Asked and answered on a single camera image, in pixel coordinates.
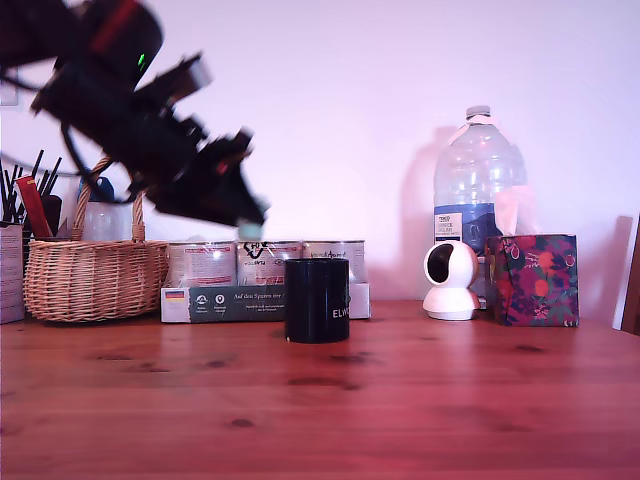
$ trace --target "bottle label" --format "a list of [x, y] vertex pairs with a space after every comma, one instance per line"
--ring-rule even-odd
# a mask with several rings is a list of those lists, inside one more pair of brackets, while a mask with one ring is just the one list
[[436, 242], [462, 240], [462, 213], [436, 213], [435, 221]]
[[436, 242], [462, 240], [479, 256], [484, 255], [487, 237], [501, 235], [493, 203], [443, 205], [434, 208], [434, 217]]

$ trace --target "cable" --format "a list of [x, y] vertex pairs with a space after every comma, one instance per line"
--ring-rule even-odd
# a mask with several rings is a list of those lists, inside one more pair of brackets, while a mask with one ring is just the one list
[[105, 203], [124, 204], [124, 203], [131, 203], [131, 202], [133, 202], [135, 200], [135, 198], [136, 198], [136, 196], [138, 194], [137, 191], [132, 191], [131, 194], [129, 195], [129, 198], [127, 198], [126, 200], [109, 200], [106, 197], [106, 195], [104, 194], [104, 192], [102, 191], [102, 189], [98, 186], [96, 181], [93, 179], [93, 175], [102, 173], [104, 170], [109, 168], [109, 165], [111, 165], [111, 164], [107, 164], [101, 171], [94, 172], [92, 174], [87, 169], [87, 167], [85, 166], [84, 162], [80, 158], [80, 155], [78, 154], [78, 151], [76, 150], [76, 147], [75, 147], [75, 145], [73, 143], [73, 139], [71, 138], [69, 125], [66, 124], [66, 123], [61, 124], [60, 125], [60, 131], [62, 132], [62, 138], [64, 139], [64, 143], [67, 146], [67, 150], [69, 150], [69, 155], [71, 155], [71, 159], [73, 160], [73, 163], [75, 163], [76, 167], [78, 168], [78, 172], [80, 173], [80, 176], [82, 177], [82, 179], [91, 188], [91, 192], [92, 193], [95, 193]]
[[35, 85], [30, 85], [28, 83], [23, 82], [22, 80], [18, 80], [17, 78], [7, 75], [6, 70], [3, 68], [0, 68], [0, 80], [13, 85], [14, 87], [18, 87], [23, 90], [27, 90], [29, 92], [39, 92], [41, 90], [40, 87], [36, 87]]
[[[10, 163], [11, 165], [18, 165], [19, 167], [24, 168], [25, 170], [31, 172], [33, 171], [34, 165], [33, 164], [29, 164], [29, 163], [25, 163], [25, 162], [21, 162], [20, 160], [15, 159], [14, 157], [12, 157], [11, 155], [3, 152], [2, 150], [0, 150], [0, 160], [2, 160], [3, 162], [7, 162]], [[57, 171], [56, 175], [59, 177], [67, 177], [67, 178], [73, 178], [73, 177], [79, 177], [80, 174], [78, 172], [61, 172], [61, 171]]]

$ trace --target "large plastic jug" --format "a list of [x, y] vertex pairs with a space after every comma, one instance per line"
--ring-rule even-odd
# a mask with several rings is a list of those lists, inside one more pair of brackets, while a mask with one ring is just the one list
[[[454, 135], [436, 164], [435, 241], [462, 240], [480, 257], [495, 223], [497, 192], [527, 183], [520, 150], [496, 128], [486, 105], [467, 109], [466, 124]], [[484, 276], [472, 287], [484, 296]]]

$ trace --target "black cup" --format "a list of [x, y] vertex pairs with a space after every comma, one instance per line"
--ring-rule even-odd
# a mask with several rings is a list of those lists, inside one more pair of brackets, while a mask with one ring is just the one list
[[349, 261], [296, 258], [285, 261], [284, 333], [298, 343], [349, 338]]

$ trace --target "white security camera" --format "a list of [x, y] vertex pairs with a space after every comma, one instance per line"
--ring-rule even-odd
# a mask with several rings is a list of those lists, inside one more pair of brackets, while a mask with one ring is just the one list
[[424, 257], [424, 273], [433, 285], [422, 304], [430, 317], [470, 320], [480, 308], [469, 287], [478, 276], [478, 257], [466, 243], [456, 240], [435, 244]]

